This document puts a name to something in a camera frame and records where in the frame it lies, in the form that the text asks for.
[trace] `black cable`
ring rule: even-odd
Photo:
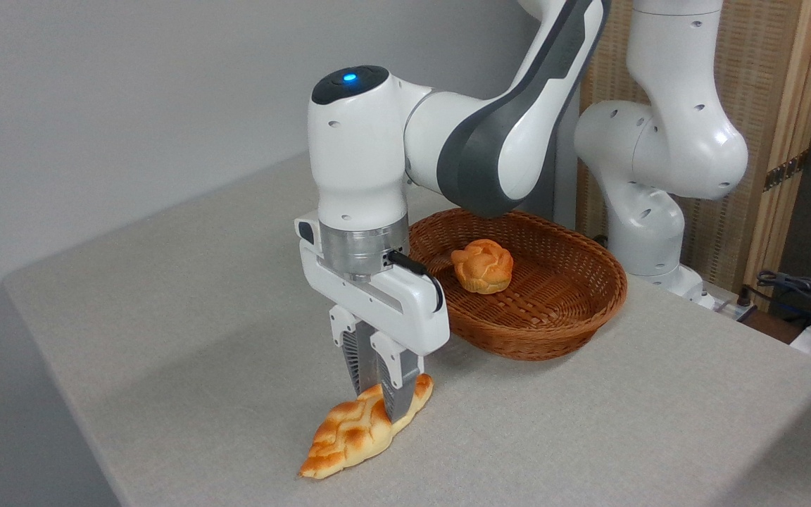
[[[427,266],[424,264],[419,263],[415,259],[407,256],[406,254],[402,253],[402,251],[390,251],[386,255],[386,259],[397,266],[401,266],[405,269],[408,269],[410,272],[417,274],[418,276],[426,276],[427,278],[431,279],[431,282],[434,283],[434,288],[437,289],[437,308],[434,308],[434,313],[440,311],[440,308],[444,307],[444,288],[440,285],[440,282],[427,270]]]
[[[766,301],[777,303],[780,306],[789,309],[790,311],[794,311],[794,312],[797,312],[799,314],[806,315],[807,317],[811,317],[811,311],[808,311],[807,309],[793,307],[791,305],[788,305],[785,302],[780,301],[777,298],[772,298],[772,296],[769,296],[769,295],[763,294],[762,292],[757,291],[757,289],[754,289],[753,286],[750,286],[750,285],[744,285],[743,288],[747,292],[752,293],[753,295],[756,295],[756,296],[759,296],[760,298],[766,299]]]
[[[762,270],[756,276],[757,286],[778,287],[784,292],[780,296],[789,292],[795,292],[803,298],[811,300],[811,278],[805,276],[791,276],[786,273],[776,273],[772,270]]]

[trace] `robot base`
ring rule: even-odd
[[[635,275],[645,282],[659,285],[666,291],[689,299],[702,307],[715,309],[715,298],[709,295],[703,288],[703,279],[695,270],[679,264],[677,268],[665,274],[654,276]]]

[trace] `braided bread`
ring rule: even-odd
[[[366,389],[355,401],[345,401],[331,408],[325,422],[315,431],[312,448],[299,469],[299,476],[324,479],[379,455],[390,446],[396,433],[411,423],[433,391],[431,376],[418,375],[408,413],[392,424],[386,416],[380,384]]]

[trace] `woven panel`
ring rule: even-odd
[[[746,176],[720,201],[678,199],[686,231],[681,262],[725,289],[743,278],[741,257],[749,251],[757,212],[754,200],[768,167],[801,1],[725,0],[715,55],[715,81],[731,122],[746,138]],[[624,66],[631,2],[612,3],[608,23],[581,87],[582,107],[602,100],[648,103]],[[577,227],[592,237],[606,234],[606,214],[598,185],[579,169]]]

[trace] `metal hinge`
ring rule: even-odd
[[[803,166],[805,165],[808,154],[809,150],[807,149],[801,154],[798,154],[796,157],[791,158],[789,161],[782,163],[775,169],[770,170],[765,175],[765,186],[762,187],[762,191],[768,192],[768,190],[774,189],[776,186],[779,186],[786,180],[791,179],[794,174],[797,174],[799,171],[803,170]]]

